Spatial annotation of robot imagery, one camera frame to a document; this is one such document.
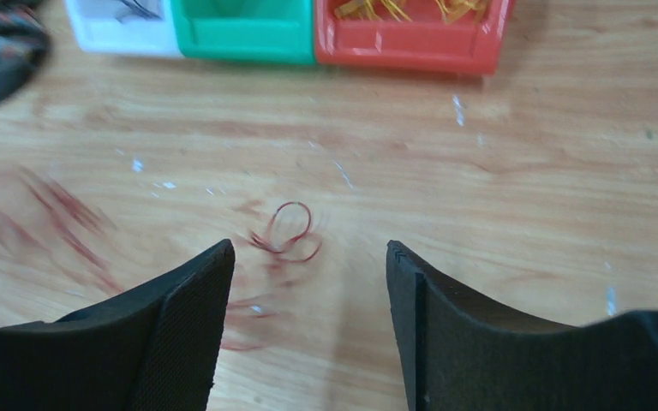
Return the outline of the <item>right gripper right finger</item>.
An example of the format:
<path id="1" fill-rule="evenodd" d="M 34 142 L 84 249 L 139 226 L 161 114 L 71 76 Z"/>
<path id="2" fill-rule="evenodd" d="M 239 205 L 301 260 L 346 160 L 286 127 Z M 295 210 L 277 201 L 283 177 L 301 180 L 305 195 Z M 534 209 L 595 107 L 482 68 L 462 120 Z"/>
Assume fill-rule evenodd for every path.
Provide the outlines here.
<path id="1" fill-rule="evenodd" d="M 411 410 L 658 410 L 658 311 L 541 319 L 400 241 L 387 245 L 386 285 Z"/>

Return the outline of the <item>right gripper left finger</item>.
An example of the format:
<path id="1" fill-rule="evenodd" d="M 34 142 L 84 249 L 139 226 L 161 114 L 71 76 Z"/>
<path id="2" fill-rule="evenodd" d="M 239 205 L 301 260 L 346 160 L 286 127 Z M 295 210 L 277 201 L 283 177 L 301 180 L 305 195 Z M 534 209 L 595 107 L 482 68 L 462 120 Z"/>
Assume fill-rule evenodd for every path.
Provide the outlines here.
<path id="1" fill-rule="evenodd" d="M 235 250 L 187 263 L 59 320 L 0 327 L 0 410 L 203 410 Z"/>

